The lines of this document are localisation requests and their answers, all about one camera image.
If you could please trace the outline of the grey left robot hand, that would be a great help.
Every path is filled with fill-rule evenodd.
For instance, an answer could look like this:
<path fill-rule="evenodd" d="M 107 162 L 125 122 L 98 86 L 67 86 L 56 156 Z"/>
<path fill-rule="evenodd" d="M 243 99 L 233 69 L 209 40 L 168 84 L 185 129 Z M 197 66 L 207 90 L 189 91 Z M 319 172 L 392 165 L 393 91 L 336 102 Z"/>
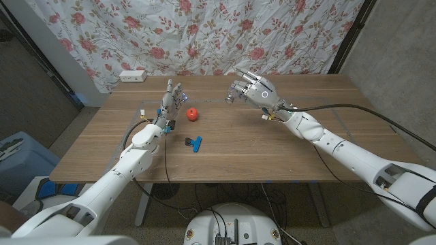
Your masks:
<path fill-rule="evenodd" d="M 183 92 L 181 83 L 173 85 L 172 79 L 168 80 L 166 92 L 161 101 L 161 107 L 157 110 L 157 117 L 153 124 L 160 127 L 164 133 L 169 133 L 175 128 L 175 118 L 181 106 L 188 100 Z"/>

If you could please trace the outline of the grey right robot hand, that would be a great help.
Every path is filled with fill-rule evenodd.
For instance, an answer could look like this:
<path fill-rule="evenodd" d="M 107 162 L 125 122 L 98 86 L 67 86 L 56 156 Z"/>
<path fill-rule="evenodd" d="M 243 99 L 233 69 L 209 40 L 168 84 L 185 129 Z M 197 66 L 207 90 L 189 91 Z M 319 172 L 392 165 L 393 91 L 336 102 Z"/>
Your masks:
<path fill-rule="evenodd" d="M 256 109 L 272 110 L 280 120 L 287 121 L 291 118 L 291 112 L 279 108 L 285 101 L 280 98 L 270 80 L 241 67 L 235 68 L 235 74 L 243 81 L 235 80 L 230 85 L 225 98 L 227 103 L 231 104 L 236 100 L 241 100 Z"/>

